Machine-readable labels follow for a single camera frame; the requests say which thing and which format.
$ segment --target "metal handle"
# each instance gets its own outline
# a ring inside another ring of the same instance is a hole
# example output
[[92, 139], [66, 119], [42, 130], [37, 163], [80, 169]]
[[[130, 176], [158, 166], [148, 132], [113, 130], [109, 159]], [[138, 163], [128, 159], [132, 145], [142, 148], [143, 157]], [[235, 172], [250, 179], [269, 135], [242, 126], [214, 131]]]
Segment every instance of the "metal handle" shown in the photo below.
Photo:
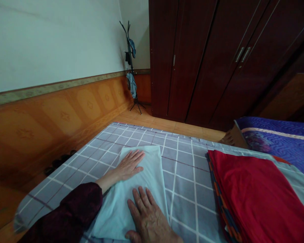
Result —
[[248, 48], [247, 48], [246, 53], [244, 54], [244, 57], [242, 58], [242, 61], [241, 61], [241, 62], [244, 62], [244, 61], [245, 61], [245, 59], [247, 58], [247, 55], [248, 55], [250, 49], [251, 49], [251, 47], [248, 47]]
[[236, 57], [235, 62], [238, 62], [238, 61], [239, 61], [240, 56], [241, 56], [241, 54], [242, 54], [243, 50], [244, 50], [244, 47], [241, 47], [241, 50], [240, 50], [240, 52], [239, 52], [238, 56]]

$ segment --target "hand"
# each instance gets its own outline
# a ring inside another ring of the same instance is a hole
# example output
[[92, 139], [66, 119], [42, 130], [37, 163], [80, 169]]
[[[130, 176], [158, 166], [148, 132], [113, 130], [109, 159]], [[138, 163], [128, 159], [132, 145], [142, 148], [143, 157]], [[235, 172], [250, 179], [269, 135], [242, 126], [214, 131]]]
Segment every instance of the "hand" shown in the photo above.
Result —
[[133, 190], [135, 204], [132, 200], [128, 200], [128, 207], [131, 211], [136, 230], [126, 233], [126, 238], [134, 243], [142, 242], [182, 242], [183, 240], [171, 229], [166, 217], [156, 204], [149, 189], [146, 194], [142, 187]]
[[102, 190], [102, 194], [115, 183], [127, 180], [142, 171], [143, 167], [136, 166], [142, 161], [144, 156], [144, 151], [130, 151], [115, 169], [108, 171], [102, 178], [96, 180]]
[[141, 172], [143, 167], [136, 167], [144, 158], [144, 151], [130, 151], [114, 170], [120, 181], [125, 181]]

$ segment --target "purple quilted blanket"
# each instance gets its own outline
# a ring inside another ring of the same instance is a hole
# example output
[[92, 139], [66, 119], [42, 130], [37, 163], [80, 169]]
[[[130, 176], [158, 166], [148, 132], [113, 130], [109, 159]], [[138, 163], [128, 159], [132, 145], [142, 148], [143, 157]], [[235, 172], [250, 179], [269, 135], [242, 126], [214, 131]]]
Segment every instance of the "purple quilted blanket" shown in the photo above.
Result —
[[246, 116], [236, 124], [250, 149], [279, 156], [304, 173], [304, 123]]

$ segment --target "rack tripod base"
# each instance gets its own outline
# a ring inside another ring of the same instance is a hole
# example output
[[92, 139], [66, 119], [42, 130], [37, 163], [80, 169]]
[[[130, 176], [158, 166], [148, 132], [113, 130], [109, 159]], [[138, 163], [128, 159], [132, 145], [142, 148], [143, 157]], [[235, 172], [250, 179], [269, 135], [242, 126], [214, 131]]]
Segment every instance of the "rack tripod base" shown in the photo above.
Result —
[[142, 104], [138, 101], [137, 98], [134, 99], [134, 105], [133, 105], [132, 108], [129, 110], [129, 112], [131, 112], [131, 110], [133, 109], [133, 107], [134, 107], [135, 105], [137, 105], [137, 107], [138, 107], [138, 109], [140, 110], [140, 113], [141, 113], [141, 115], [142, 115], [142, 112], [141, 112], [141, 109], [140, 109], [140, 105], [141, 105], [144, 109], [146, 109], [146, 108], [145, 108], [144, 105], [142, 105]]

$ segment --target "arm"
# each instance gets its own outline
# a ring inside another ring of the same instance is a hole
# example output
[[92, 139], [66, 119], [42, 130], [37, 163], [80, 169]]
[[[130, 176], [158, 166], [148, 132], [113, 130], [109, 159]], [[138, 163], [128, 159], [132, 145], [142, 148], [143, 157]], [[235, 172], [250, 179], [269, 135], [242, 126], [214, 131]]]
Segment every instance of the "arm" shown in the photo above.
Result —
[[80, 184], [60, 203], [41, 217], [19, 242], [79, 242], [102, 205], [103, 194], [115, 183], [131, 178], [143, 170], [136, 167], [144, 152], [130, 152], [117, 168], [108, 171], [95, 183]]

